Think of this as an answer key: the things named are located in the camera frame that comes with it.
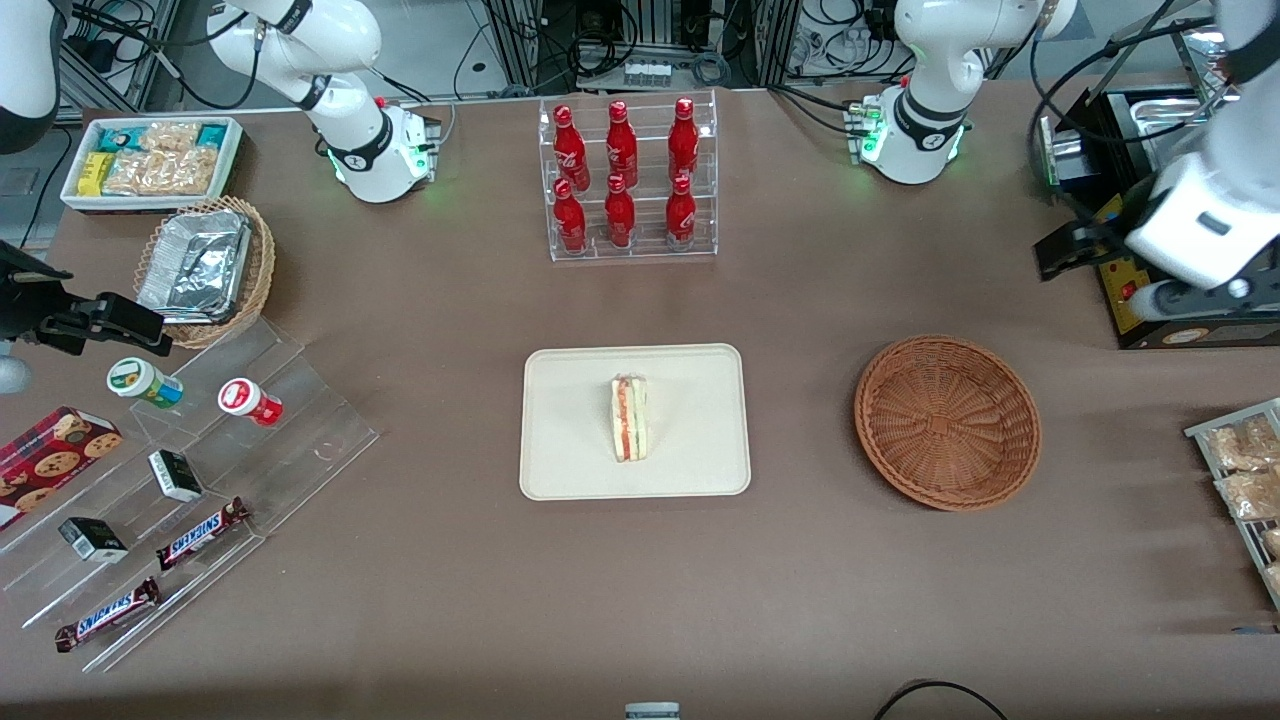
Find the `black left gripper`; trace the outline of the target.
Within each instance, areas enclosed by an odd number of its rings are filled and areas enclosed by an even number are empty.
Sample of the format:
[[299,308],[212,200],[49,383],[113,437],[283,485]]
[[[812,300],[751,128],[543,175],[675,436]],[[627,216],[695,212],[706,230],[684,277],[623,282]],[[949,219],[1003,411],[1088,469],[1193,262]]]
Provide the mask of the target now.
[[1128,255],[1126,238],[1146,217],[1149,196],[1149,179],[1106,200],[1101,192],[1087,192],[1083,199],[1071,193],[1073,225],[1060,225],[1036,242],[1039,281],[1051,282],[1062,273],[1092,266],[1097,258]]

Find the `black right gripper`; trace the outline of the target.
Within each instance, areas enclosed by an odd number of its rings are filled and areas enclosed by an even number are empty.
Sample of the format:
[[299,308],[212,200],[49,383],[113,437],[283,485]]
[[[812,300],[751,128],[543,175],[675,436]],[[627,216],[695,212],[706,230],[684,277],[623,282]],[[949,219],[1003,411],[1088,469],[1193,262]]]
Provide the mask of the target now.
[[141,348],[159,357],[172,354],[173,338],[164,316],[119,293],[100,293],[95,302],[95,329],[81,310],[83,299],[68,293],[70,278],[26,251],[1,242],[1,338],[45,345],[81,355],[91,340]]

